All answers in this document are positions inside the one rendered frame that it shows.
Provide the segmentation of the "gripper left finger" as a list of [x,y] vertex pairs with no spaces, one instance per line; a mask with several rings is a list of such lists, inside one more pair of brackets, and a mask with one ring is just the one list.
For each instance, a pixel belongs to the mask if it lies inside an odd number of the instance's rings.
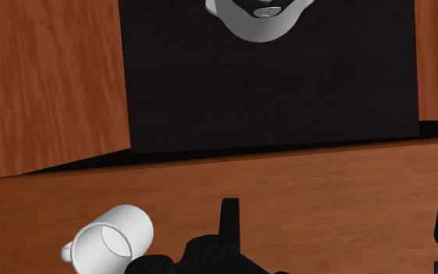
[[269,274],[240,252],[240,200],[224,198],[219,232],[187,242],[179,262],[166,255],[143,255],[124,274]]

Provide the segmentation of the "white mug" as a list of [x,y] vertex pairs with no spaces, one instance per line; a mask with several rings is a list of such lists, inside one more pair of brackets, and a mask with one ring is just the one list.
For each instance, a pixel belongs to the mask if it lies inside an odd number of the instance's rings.
[[61,249],[76,274],[124,274],[152,243],[152,220],[139,207],[117,205],[84,226]]

